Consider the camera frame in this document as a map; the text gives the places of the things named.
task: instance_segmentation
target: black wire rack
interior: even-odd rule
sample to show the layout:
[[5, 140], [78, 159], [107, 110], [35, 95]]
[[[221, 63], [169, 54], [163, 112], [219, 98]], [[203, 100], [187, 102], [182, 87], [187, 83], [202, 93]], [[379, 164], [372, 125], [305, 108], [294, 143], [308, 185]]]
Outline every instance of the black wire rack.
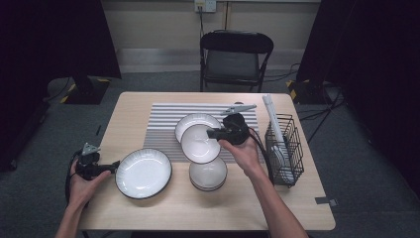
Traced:
[[265, 149], [271, 165], [274, 184], [292, 187], [296, 185], [297, 180], [304, 172], [302, 145], [292, 116], [277, 114], [277, 120], [284, 142], [276, 140], [270, 122], [265, 132]]

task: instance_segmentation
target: striped mat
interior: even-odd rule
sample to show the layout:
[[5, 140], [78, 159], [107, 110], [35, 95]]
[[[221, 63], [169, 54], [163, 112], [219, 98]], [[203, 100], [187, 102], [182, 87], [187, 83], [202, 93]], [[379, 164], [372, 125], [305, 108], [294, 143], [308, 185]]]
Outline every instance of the striped mat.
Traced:
[[[175, 127], [179, 120], [189, 114], [206, 113], [215, 117], [222, 125], [220, 115], [233, 104], [209, 103], [154, 103], [149, 118], [144, 148], [154, 148], [165, 153], [172, 162], [189, 162], [184, 156], [181, 145], [175, 137]], [[259, 131], [255, 109], [241, 112], [249, 127]], [[234, 163], [235, 159], [230, 152], [222, 148], [219, 157], [226, 163]]]

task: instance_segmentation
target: gray carpet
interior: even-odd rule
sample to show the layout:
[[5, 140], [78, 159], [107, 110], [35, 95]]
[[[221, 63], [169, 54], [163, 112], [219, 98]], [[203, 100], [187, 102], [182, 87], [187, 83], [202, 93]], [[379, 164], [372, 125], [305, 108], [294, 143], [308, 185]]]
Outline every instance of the gray carpet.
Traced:
[[[271, 70], [267, 74], [287, 73]], [[199, 72], [125, 73], [113, 79], [100, 105], [60, 104], [51, 100], [46, 119], [18, 159], [18, 169], [0, 174], [0, 237], [53, 237], [65, 207], [64, 179], [71, 155], [84, 142], [99, 145], [118, 96], [124, 91], [198, 91]], [[267, 82], [263, 92], [288, 93], [285, 81]], [[66, 79], [49, 85], [51, 95]], [[327, 88], [334, 98], [337, 88]], [[247, 91], [210, 84], [209, 91]], [[326, 105], [295, 105], [299, 118]], [[329, 198], [334, 230], [309, 232], [314, 237], [419, 237], [420, 202], [399, 172], [368, 143], [368, 137], [350, 108], [330, 113], [316, 134], [323, 116], [303, 120], [302, 127]], [[89, 232], [91, 237], [130, 237], [131, 232]]]

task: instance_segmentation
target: white dish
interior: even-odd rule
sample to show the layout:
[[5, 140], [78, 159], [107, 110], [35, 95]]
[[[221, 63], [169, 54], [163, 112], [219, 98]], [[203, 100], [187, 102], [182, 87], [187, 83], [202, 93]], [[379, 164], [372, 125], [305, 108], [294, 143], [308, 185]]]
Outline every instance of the white dish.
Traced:
[[143, 199], [162, 191], [172, 175], [169, 158], [155, 149], [128, 155], [115, 174], [118, 189], [130, 198]]
[[281, 178], [289, 183], [294, 184], [294, 176], [292, 172], [292, 166], [290, 162], [290, 158], [288, 157], [288, 153], [284, 154], [283, 152], [287, 152], [287, 148], [285, 145], [282, 149], [278, 146], [272, 146], [272, 150], [274, 151], [275, 156], [277, 157], [278, 161], [278, 170], [277, 173], [280, 174]]
[[188, 127], [202, 124], [207, 125], [211, 128], [221, 128], [222, 125], [220, 122], [214, 118], [213, 116], [205, 113], [194, 113], [189, 114], [185, 117], [183, 117], [179, 122], [176, 124], [175, 127], [175, 137], [178, 142], [181, 142], [182, 134], [185, 132]]
[[220, 153], [220, 145], [217, 140], [209, 139], [206, 125], [193, 125], [188, 127], [181, 138], [181, 148], [185, 157], [197, 164], [206, 164]]
[[191, 163], [189, 166], [189, 178], [191, 183], [200, 190], [216, 190], [225, 183], [228, 168], [226, 163], [216, 158], [214, 161], [199, 165]]

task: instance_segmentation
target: table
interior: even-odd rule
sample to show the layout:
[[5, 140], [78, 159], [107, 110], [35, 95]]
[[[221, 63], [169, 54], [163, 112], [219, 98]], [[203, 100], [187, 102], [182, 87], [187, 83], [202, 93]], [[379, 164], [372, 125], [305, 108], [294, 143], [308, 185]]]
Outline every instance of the table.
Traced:
[[[277, 113], [297, 114], [287, 94], [272, 94]], [[123, 160], [143, 147], [153, 103], [235, 103], [256, 104], [260, 130], [269, 122], [261, 93], [124, 92], [120, 95], [103, 137], [100, 164]], [[301, 125], [299, 130], [305, 172], [296, 186], [275, 189], [306, 230], [331, 230], [335, 220], [329, 204], [317, 204], [325, 197]], [[236, 164], [228, 164], [228, 177], [218, 190], [196, 189], [189, 180], [189, 163], [172, 163], [172, 178], [158, 195], [135, 200], [123, 195], [110, 176], [83, 211], [82, 230], [267, 230], [263, 211], [252, 184]]]

